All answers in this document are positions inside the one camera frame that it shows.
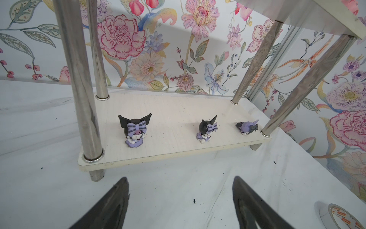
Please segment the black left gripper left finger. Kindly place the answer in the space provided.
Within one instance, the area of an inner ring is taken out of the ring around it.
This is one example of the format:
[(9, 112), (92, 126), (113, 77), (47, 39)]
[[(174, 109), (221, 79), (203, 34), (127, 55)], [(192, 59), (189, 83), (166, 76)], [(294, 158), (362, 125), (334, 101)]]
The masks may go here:
[(72, 229), (121, 229), (129, 204), (129, 182), (122, 177)]

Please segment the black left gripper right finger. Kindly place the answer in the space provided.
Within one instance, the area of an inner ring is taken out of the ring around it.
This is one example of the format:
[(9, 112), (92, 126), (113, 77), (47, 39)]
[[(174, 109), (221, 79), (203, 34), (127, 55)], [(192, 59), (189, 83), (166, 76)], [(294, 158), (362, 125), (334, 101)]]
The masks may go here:
[(234, 178), (233, 202), (240, 229), (292, 229), (241, 177)]

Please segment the black purple toy figure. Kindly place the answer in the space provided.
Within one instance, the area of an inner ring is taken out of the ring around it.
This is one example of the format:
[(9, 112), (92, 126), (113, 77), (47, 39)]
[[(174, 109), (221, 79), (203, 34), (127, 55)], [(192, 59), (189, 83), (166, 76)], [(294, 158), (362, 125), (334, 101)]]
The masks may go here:
[(126, 136), (126, 145), (130, 148), (138, 148), (144, 143), (147, 132), (147, 125), (150, 122), (152, 114), (148, 114), (140, 119), (128, 119), (118, 115), (121, 128)]
[(239, 122), (235, 126), (240, 130), (242, 135), (248, 135), (258, 130), (258, 120), (254, 122)]
[(202, 144), (211, 140), (211, 134), (218, 130), (217, 123), (215, 122), (217, 115), (211, 120), (202, 120), (199, 124), (199, 132), (196, 134), (196, 139)]

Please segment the white two-tier shelf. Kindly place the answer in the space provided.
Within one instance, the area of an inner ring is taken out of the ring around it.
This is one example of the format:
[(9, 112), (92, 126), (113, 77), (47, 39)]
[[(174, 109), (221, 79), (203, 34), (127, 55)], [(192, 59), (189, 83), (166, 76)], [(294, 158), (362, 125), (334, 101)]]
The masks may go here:
[[(97, 37), (97, 2), (88, 1), (91, 27), (91, 48), (94, 67), (99, 71), (97, 89), (93, 90), (82, 31), (79, 1), (54, 1), (60, 35), (71, 76), (82, 148), (78, 164), (90, 173), (93, 181), (104, 176), (104, 170), (176, 156), (250, 146), (258, 149), (270, 139), (271, 133), (293, 112), (307, 95), (339, 62), (356, 39), (366, 35), (363, 23), (340, 1), (241, 1), (273, 20), (257, 53), (232, 100), (213, 97), (155, 96), (145, 94), (108, 94), (102, 70), (102, 49)], [(338, 35), (338, 40), (314, 64), (268, 123), (253, 135), (242, 137), (234, 125), (251, 119), (239, 105), (257, 72), (269, 55), (283, 24), (324, 31)], [(126, 136), (118, 115), (140, 119), (152, 114), (144, 143), (138, 148), (126, 145)], [(199, 124), (217, 115), (218, 130), (211, 140), (196, 139)]]

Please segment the tape roll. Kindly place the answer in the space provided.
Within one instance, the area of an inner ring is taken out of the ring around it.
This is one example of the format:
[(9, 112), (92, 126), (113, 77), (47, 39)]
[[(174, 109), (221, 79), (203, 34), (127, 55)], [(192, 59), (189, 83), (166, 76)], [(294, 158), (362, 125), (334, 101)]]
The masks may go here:
[(352, 214), (336, 204), (319, 203), (319, 216), (326, 229), (365, 229)]

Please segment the aluminium corner post right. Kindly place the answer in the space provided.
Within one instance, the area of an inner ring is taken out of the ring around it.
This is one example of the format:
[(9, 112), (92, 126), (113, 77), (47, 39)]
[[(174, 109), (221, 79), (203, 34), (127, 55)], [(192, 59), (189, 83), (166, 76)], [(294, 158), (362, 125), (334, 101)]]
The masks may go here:
[(257, 96), (257, 94), (264, 89), (266, 83), (270, 80), (270, 77), (273, 75), (274, 71), (278, 68), (282, 59), (289, 52), (290, 48), (292, 47), (293, 43), (302, 32), (302, 30), (303, 28), (300, 27), (294, 27), (294, 26), (289, 27), (285, 37), (278, 45), (276, 51), (270, 57), (268, 63), (266, 64), (263, 71), (259, 75), (257, 81), (245, 94), (244, 98), (248, 99), (249, 101), (253, 101)]

